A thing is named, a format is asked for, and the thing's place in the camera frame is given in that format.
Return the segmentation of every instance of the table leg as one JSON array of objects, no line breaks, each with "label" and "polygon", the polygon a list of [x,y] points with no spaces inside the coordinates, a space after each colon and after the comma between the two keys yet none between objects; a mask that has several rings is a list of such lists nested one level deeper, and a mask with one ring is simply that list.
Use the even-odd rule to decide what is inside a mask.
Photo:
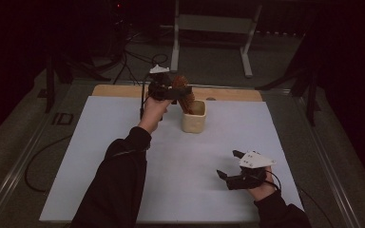
[{"label": "table leg", "polygon": [[244,76],[246,78],[252,78],[253,77],[253,71],[251,70],[250,60],[248,59],[248,49],[250,48],[251,42],[252,42],[254,34],[256,32],[257,22],[259,20],[259,15],[260,15],[261,9],[262,9],[262,5],[259,5],[257,7],[256,13],[254,14],[253,20],[251,22],[251,27],[250,27],[250,30],[248,32],[247,42],[245,43],[244,47],[240,48],[242,66],[244,68]]},{"label": "table leg", "polygon": [[176,0],[175,2],[175,14],[174,14],[174,46],[173,53],[171,55],[171,66],[170,71],[172,73],[176,73],[179,67],[179,56],[180,56],[180,43],[179,43],[179,29],[180,29],[180,13],[179,13],[179,4],[180,1]]}]

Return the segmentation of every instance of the white board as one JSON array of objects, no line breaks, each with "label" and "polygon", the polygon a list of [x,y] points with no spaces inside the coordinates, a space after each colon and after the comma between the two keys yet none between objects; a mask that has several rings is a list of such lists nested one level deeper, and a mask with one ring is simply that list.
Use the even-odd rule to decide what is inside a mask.
[{"label": "white board", "polygon": [[[107,147],[139,122],[140,99],[88,98],[52,185],[42,221],[70,221],[103,160]],[[217,169],[240,173],[232,151],[255,150],[277,161],[272,167],[287,203],[302,209],[268,107],[263,102],[207,101],[201,134],[181,131],[182,110],[171,105],[147,151],[140,223],[257,221],[258,210],[244,190],[229,191]]]}]

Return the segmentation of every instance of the beige container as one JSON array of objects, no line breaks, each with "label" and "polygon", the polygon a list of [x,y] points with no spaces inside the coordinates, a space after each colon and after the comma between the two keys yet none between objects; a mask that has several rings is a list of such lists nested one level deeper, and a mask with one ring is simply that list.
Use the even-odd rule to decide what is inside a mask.
[{"label": "beige container", "polygon": [[194,101],[192,104],[193,115],[182,114],[182,131],[187,133],[201,133],[205,127],[206,103]]}]

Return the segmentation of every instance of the hand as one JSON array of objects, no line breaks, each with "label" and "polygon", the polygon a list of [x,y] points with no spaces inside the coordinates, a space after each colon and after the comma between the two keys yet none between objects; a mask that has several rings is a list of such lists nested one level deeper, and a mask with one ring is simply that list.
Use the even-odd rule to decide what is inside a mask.
[{"label": "hand", "polygon": [[[272,172],[271,166],[265,167],[266,172],[266,180],[270,182],[274,182],[272,179]],[[253,188],[253,189],[247,189],[248,193],[250,193],[251,196],[253,196],[255,201],[260,201],[270,195],[272,195],[276,189],[275,186],[264,182],[261,186]]]},{"label": "hand", "polygon": [[156,130],[162,115],[167,112],[167,107],[172,103],[171,100],[157,101],[151,97],[144,103],[144,115],[138,126],[151,134]]}]

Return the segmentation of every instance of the metal stand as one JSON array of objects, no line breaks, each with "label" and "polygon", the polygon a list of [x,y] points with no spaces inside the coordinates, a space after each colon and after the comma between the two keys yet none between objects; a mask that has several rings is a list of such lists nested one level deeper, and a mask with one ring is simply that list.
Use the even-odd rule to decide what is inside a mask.
[{"label": "metal stand", "polygon": [[55,89],[54,89],[54,71],[57,73],[61,83],[70,84],[73,81],[73,76],[69,70],[69,66],[77,68],[88,76],[97,81],[110,81],[111,79],[105,78],[100,74],[90,70],[82,64],[74,61],[72,58],[64,53],[57,51],[49,51],[46,59],[47,68],[47,106],[46,113],[49,113],[52,106],[55,103]]},{"label": "metal stand", "polygon": [[262,5],[257,6],[257,10],[252,19],[245,18],[229,18],[229,17],[215,17],[215,16],[200,16],[190,14],[180,14],[179,4],[180,0],[176,1],[175,18],[174,18],[174,46],[173,53],[171,55],[171,72],[178,71],[179,55],[180,55],[180,42],[179,31],[180,29],[190,30],[202,30],[202,31],[219,31],[219,32],[233,32],[247,34],[248,39],[244,47],[240,48],[240,56],[242,60],[242,66],[244,68],[244,76],[246,78],[252,78],[253,72],[251,70],[250,61],[248,59],[248,49],[250,48],[251,41],[253,40],[254,33],[256,31],[257,22],[259,19]]},{"label": "metal stand", "polygon": [[314,122],[314,111],[316,108],[316,92],[317,92],[317,72],[308,68],[300,68],[294,72],[286,73],[283,77],[276,79],[274,82],[267,85],[255,87],[256,90],[269,90],[283,84],[291,79],[296,81],[290,89],[290,93],[294,97],[301,97],[308,87],[307,96],[307,120],[312,126],[316,125]]}]

